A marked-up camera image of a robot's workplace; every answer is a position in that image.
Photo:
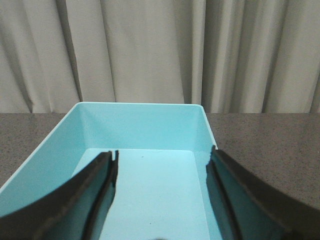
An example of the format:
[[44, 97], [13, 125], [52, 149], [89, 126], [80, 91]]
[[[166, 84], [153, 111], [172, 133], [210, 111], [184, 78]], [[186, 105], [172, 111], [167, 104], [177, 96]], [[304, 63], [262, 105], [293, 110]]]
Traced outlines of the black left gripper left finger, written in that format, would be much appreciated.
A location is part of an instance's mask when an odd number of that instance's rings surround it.
[[67, 182], [0, 218], [2, 240], [98, 240], [116, 194], [119, 151], [101, 152]]

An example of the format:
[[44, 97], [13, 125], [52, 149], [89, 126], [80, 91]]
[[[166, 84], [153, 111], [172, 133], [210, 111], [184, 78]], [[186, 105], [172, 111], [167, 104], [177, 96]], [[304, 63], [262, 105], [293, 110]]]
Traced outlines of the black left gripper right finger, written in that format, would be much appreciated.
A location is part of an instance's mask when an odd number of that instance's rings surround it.
[[318, 240], [320, 211], [272, 187], [221, 149], [206, 165], [210, 204], [224, 240]]

